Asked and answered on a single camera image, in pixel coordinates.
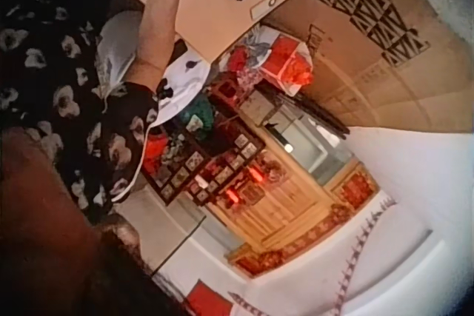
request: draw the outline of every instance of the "black and white fabric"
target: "black and white fabric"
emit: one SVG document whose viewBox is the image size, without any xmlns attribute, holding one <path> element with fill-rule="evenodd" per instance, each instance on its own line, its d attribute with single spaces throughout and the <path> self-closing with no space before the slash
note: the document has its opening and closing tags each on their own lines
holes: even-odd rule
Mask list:
<svg viewBox="0 0 474 316">
<path fill-rule="evenodd" d="M 41 144 L 79 208 L 97 221 L 135 179 L 158 99 L 132 83 L 106 93 L 96 32 L 64 7 L 32 0 L 0 26 L 1 124 L 23 127 Z"/>
</svg>

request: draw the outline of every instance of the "wall decoration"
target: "wall decoration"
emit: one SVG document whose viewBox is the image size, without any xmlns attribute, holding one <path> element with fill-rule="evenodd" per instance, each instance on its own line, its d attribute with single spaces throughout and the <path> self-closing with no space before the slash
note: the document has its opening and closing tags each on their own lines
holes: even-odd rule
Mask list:
<svg viewBox="0 0 474 316">
<path fill-rule="evenodd" d="M 179 188 L 183 183 L 184 181 L 186 180 L 187 177 L 189 177 L 190 174 L 189 172 L 186 170 L 186 168 L 182 167 L 177 173 L 176 175 L 173 177 L 173 179 L 171 179 L 171 184 L 175 187 L 175 188 Z"/>
<path fill-rule="evenodd" d="M 258 277 L 313 248 L 337 227 L 348 222 L 352 216 L 353 212 L 347 206 L 333 204 L 326 218 L 280 250 L 271 251 L 269 255 L 267 253 L 258 254 L 252 250 L 249 244 L 245 243 L 236 251 L 231 252 L 227 259 L 251 278 Z"/>
<path fill-rule="evenodd" d="M 237 295 L 236 293 L 230 292 L 230 297 L 243 309 L 254 316 L 269 316 L 265 312 L 257 309 L 256 307 L 250 305 L 242 296 Z"/>
<path fill-rule="evenodd" d="M 350 281 L 353 278 L 354 271 L 356 270 L 357 263 L 361 257 L 361 253 L 364 250 L 365 243 L 370 236 L 370 233 L 373 231 L 375 225 L 379 222 L 380 217 L 392 206 L 395 206 L 397 203 L 392 198 L 388 198 L 385 201 L 382 201 L 380 204 L 381 209 L 377 212 L 373 212 L 370 219 L 367 219 L 367 226 L 362 227 L 362 233 L 357 236 L 357 242 L 353 247 L 353 253 L 350 258 L 347 260 L 347 268 L 342 272 L 343 278 L 339 282 L 341 286 L 337 297 L 336 302 L 334 303 L 334 308 L 331 310 L 331 315 L 341 316 L 342 315 L 342 306 L 344 305 L 347 290 L 349 289 Z"/>
<path fill-rule="evenodd" d="M 203 160 L 204 157 L 201 155 L 201 153 L 194 152 L 193 155 L 191 155 L 190 159 L 187 160 L 186 167 L 192 172 L 199 166 L 199 164 L 203 162 Z"/>
<path fill-rule="evenodd" d="M 353 209 L 360 209 L 379 191 L 378 185 L 362 164 L 358 164 L 334 189 L 336 197 Z"/>
<path fill-rule="evenodd" d="M 350 17 L 350 23 L 382 49 L 382 57 L 399 67 L 430 48 L 409 29 L 391 0 L 319 0 Z M 310 37 L 315 29 L 310 27 Z"/>
<path fill-rule="evenodd" d="M 343 271 L 343 279 L 339 283 L 340 289 L 337 293 L 336 296 L 336 302 L 334 304 L 333 309 L 331 310 L 330 314 L 333 316 L 341 316 L 342 315 L 342 307 L 345 302 L 345 298 L 347 295 L 347 290 L 349 289 L 350 281 L 352 280 L 352 277 L 354 275 L 354 271 L 356 270 L 357 263 L 359 258 L 361 257 L 361 253 L 364 250 L 365 243 L 367 242 L 370 233 L 373 231 L 375 225 L 380 221 L 381 216 L 392 206 L 395 206 L 397 203 L 394 201 L 392 198 L 388 198 L 385 201 L 382 201 L 380 204 L 381 209 L 377 212 L 372 212 L 372 216 L 367 219 L 367 225 L 362 227 L 362 233 L 357 236 L 357 242 L 355 243 L 355 246 L 353 247 L 353 253 L 351 254 L 350 258 L 347 260 L 347 268 Z M 344 208 L 341 208 L 341 206 L 335 206 L 335 209 L 338 210 L 336 213 L 337 215 L 340 215 L 343 213 Z M 282 256 L 276 258 L 274 254 L 278 252 L 270 252 L 272 254 L 271 259 L 272 260 L 277 260 L 279 263 L 281 260 L 279 258 L 282 258 Z M 269 316 L 268 314 L 265 314 L 263 311 L 257 309 L 256 307 L 250 305 L 244 298 L 241 296 L 230 292 L 229 295 L 232 297 L 232 299 L 240 306 L 245 308 L 249 313 L 252 315 L 258 315 L 258 316 Z"/>
</svg>

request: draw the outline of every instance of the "cardboard wall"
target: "cardboard wall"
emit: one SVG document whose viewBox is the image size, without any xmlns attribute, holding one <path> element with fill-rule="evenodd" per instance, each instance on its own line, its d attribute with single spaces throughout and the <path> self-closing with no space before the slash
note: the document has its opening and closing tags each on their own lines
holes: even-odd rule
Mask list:
<svg viewBox="0 0 474 316">
<path fill-rule="evenodd" d="M 472 51 L 427 0 L 289 0 L 266 22 L 308 43 L 302 91 L 347 126 L 472 131 Z"/>
</svg>

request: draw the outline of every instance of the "white wall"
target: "white wall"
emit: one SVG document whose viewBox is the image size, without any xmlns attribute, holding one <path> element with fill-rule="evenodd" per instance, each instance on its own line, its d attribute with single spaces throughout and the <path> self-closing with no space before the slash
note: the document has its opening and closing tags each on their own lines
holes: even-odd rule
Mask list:
<svg viewBox="0 0 474 316">
<path fill-rule="evenodd" d="M 444 315 L 473 276 L 472 136 L 352 128 L 347 145 L 446 243 L 409 279 L 350 315 Z"/>
<path fill-rule="evenodd" d="M 387 212 L 371 234 L 355 271 L 344 315 L 444 314 L 473 275 L 471 137 L 353 128 L 347 146 L 384 190 L 377 199 L 387 193 L 400 204 Z M 364 214 L 377 210 L 377 205 L 375 199 L 325 243 L 254 281 L 242 278 L 223 258 L 217 258 L 223 257 L 227 247 L 205 229 L 198 230 L 162 272 L 185 295 L 201 279 L 224 297 L 228 292 L 239 293 L 271 316 L 320 315 L 335 300 L 340 271 Z M 178 206 L 170 206 L 160 217 L 174 221 L 174 226 L 167 223 L 166 232 L 157 233 L 179 236 L 181 225 L 187 225 Z M 136 220 L 142 225 L 146 222 Z M 423 236 L 430 229 L 434 233 L 427 243 Z M 153 248 L 161 243 L 159 238 L 147 239 Z M 245 313 L 235 308 L 233 315 Z"/>
<path fill-rule="evenodd" d="M 363 212 L 331 238 L 289 264 L 254 280 L 246 299 L 272 316 L 321 315 L 336 301 L 342 271 L 347 267 L 371 212 L 380 211 L 387 194 L 380 192 Z M 426 239 L 429 229 L 410 211 L 394 206 L 376 225 L 348 290 L 348 300 L 400 266 Z"/>
</svg>

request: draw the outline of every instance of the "white flower pattern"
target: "white flower pattern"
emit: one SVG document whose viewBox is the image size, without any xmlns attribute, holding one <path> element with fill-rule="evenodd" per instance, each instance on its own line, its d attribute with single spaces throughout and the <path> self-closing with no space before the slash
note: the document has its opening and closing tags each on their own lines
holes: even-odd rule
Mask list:
<svg viewBox="0 0 474 316">
<path fill-rule="evenodd" d="M 87 71 L 84 68 L 76 68 L 77 83 L 80 87 L 87 83 L 89 77 L 87 76 Z"/>
<path fill-rule="evenodd" d="M 16 5 L 15 7 L 12 7 L 10 10 L 8 10 L 8 13 L 5 16 L 10 17 L 18 10 L 20 10 L 20 4 Z"/>
<path fill-rule="evenodd" d="M 130 130 L 133 133 L 133 137 L 143 146 L 145 142 L 145 131 L 144 131 L 144 124 L 143 120 L 136 116 L 132 120 L 132 124 L 130 125 Z"/>
<path fill-rule="evenodd" d="M 70 85 L 56 90 L 53 96 L 53 106 L 57 108 L 62 118 L 73 118 L 81 113 L 79 105 L 74 101 L 74 92 Z"/>
<path fill-rule="evenodd" d="M 0 110 L 5 111 L 18 99 L 18 92 L 13 88 L 4 88 L 0 91 Z"/>
<path fill-rule="evenodd" d="M 5 29 L 0 32 L 0 49 L 4 52 L 16 49 L 28 37 L 26 30 Z"/>
<path fill-rule="evenodd" d="M 117 181 L 115 183 L 112 190 L 110 190 L 110 194 L 112 196 L 120 195 L 121 193 L 123 193 L 126 190 L 126 188 L 128 188 L 128 181 L 126 179 L 122 178 L 122 179 L 120 179 L 119 181 Z"/>
<path fill-rule="evenodd" d="M 68 17 L 69 17 L 69 14 L 67 13 L 66 9 L 64 9 L 63 7 L 56 8 L 56 17 L 55 17 L 56 20 L 64 21 L 64 20 L 67 20 Z"/>
<path fill-rule="evenodd" d="M 39 70 L 45 68 L 47 64 L 43 52 L 36 48 L 30 48 L 27 51 L 27 59 L 24 61 L 24 66 L 26 68 L 38 68 Z"/>
<path fill-rule="evenodd" d="M 151 124 L 152 122 L 155 122 L 157 118 L 158 118 L 158 111 L 156 111 L 155 109 L 150 109 L 147 115 L 147 123 Z"/>
<path fill-rule="evenodd" d="M 94 130 L 87 136 L 87 153 L 93 155 L 94 157 L 101 157 L 101 150 L 98 147 L 98 140 L 101 137 L 102 124 L 99 122 Z"/>
<path fill-rule="evenodd" d="M 53 132 L 53 127 L 49 121 L 40 121 L 36 126 L 39 128 L 39 131 L 29 129 L 28 133 L 33 140 L 41 143 L 41 147 L 45 151 L 47 157 L 53 163 L 56 163 L 58 153 L 64 149 L 61 136 Z"/>
<path fill-rule="evenodd" d="M 99 188 L 99 192 L 94 197 L 93 203 L 95 205 L 104 206 L 104 203 L 105 203 L 105 190 L 104 190 L 104 187 L 102 185 Z"/>
<path fill-rule="evenodd" d="M 76 58 L 82 53 L 81 48 L 71 36 L 65 36 L 64 40 L 62 40 L 61 46 L 68 58 Z"/>
<path fill-rule="evenodd" d="M 126 144 L 124 137 L 113 134 L 109 143 L 109 160 L 115 170 L 124 169 L 132 160 L 132 151 Z"/>
<path fill-rule="evenodd" d="M 89 201 L 87 201 L 86 195 L 84 194 L 86 183 L 79 171 L 76 171 L 76 175 L 78 175 L 79 179 L 71 186 L 71 192 L 78 198 L 77 204 L 79 209 L 84 210 L 89 207 Z"/>
</svg>

